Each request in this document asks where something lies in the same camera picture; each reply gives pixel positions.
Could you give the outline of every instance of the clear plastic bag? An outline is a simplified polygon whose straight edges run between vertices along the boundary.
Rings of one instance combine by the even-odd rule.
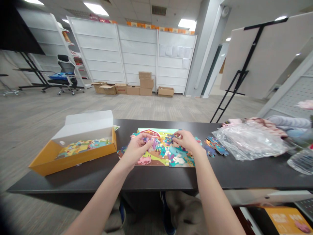
[[[256,122],[222,127],[212,134],[241,161],[278,156],[287,151],[280,137],[261,130]]]

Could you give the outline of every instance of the easel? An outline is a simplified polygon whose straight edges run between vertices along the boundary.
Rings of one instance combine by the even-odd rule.
[[[226,93],[225,93],[225,95],[224,95],[222,101],[220,102],[218,108],[216,109],[216,111],[215,111],[215,113],[214,113],[214,115],[213,115],[213,117],[212,117],[210,123],[212,123],[212,121],[213,121],[213,119],[214,119],[214,117],[215,117],[217,111],[220,109],[220,110],[222,110],[223,112],[221,113],[221,115],[219,116],[218,120],[216,121],[216,123],[218,123],[218,121],[220,120],[220,118],[221,118],[222,115],[224,114],[225,110],[227,109],[228,105],[230,104],[231,100],[234,98],[235,94],[244,95],[244,94],[242,94],[242,93],[238,93],[237,91],[238,91],[238,89],[240,88],[242,82],[244,81],[245,77],[247,76],[247,74],[248,74],[248,72],[249,72],[249,70],[247,70],[247,67],[248,67],[249,62],[250,62],[250,59],[251,59],[251,57],[252,57],[252,55],[253,55],[253,52],[254,52],[254,50],[255,50],[257,44],[258,44],[258,41],[259,41],[259,39],[260,39],[260,37],[261,37],[261,34],[262,34],[263,29],[264,29],[266,26],[273,25],[273,24],[280,24],[280,23],[286,22],[287,20],[288,20],[288,18],[285,18],[285,19],[282,19],[282,20],[271,21],[271,22],[267,22],[267,23],[263,23],[263,24],[257,24],[257,25],[253,25],[253,26],[249,26],[249,27],[245,27],[245,28],[244,28],[244,30],[249,30],[249,29],[254,29],[254,28],[259,28],[259,30],[258,30],[258,33],[257,33],[257,35],[256,35],[256,37],[255,37],[255,39],[254,39],[254,41],[253,41],[253,44],[252,44],[251,48],[250,48],[249,54],[248,54],[248,56],[247,56],[247,58],[246,58],[246,61],[245,61],[245,63],[244,63],[243,68],[242,68],[241,70],[238,70],[238,71],[236,72],[236,74],[235,74],[233,80],[231,81],[231,83],[230,83],[228,89],[226,90]],[[235,80],[236,80],[238,74],[240,74],[240,75],[239,75],[238,81],[237,81],[237,83],[236,83],[236,86],[235,86],[235,88],[234,88],[234,91],[230,91],[230,89],[231,89],[233,83],[235,82]],[[229,99],[229,101],[227,102],[225,108],[221,108],[221,105],[222,105],[224,99],[226,98],[228,92],[231,92],[231,93],[232,93],[232,96],[231,96],[231,98]]]
[[[32,85],[32,86],[19,86],[18,90],[23,90],[23,88],[44,87],[41,92],[46,93],[46,89],[48,89],[50,87],[60,87],[60,86],[50,85],[46,81],[46,79],[44,78],[44,76],[41,73],[44,71],[41,71],[37,68],[35,63],[29,57],[28,53],[24,53],[24,54],[23,54],[23,52],[19,52],[19,53],[22,55],[22,57],[27,62],[27,64],[30,66],[30,69],[16,69],[16,70],[21,71],[21,72],[34,72],[36,74],[36,76],[39,78],[39,80],[42,82],[42,84]]]

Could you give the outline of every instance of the hand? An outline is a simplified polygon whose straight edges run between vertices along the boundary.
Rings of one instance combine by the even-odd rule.
[[[191,132],[186,130],[179,130],[174,133],[175,136],[180,138],[173,138],[173,141],[183,146],[185,149],[194,151],[196,148],[201,147],[201,145],[196,141]]]
[[[142,155],[153,145],[153,141],[148,141],[145,144],[142,140],[144,137],[152,138],[152,136],[147,133],[140,133],[128,144],[128,147],[121,158],[121,161],[125,162],[127,166],[134,167]]]

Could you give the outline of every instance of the water bottle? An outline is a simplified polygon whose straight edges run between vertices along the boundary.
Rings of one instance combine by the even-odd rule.
[[[292,155],[291,158],[287,161],[288,165],[291,166],[296,171],[299,171],[306,175],[313,174],[313,144]]]

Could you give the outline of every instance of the television screen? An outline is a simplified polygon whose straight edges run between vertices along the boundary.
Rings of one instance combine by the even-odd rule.
[[[3,1],[0,9],[0,49],[44,55],[14,4],[11,1]]]

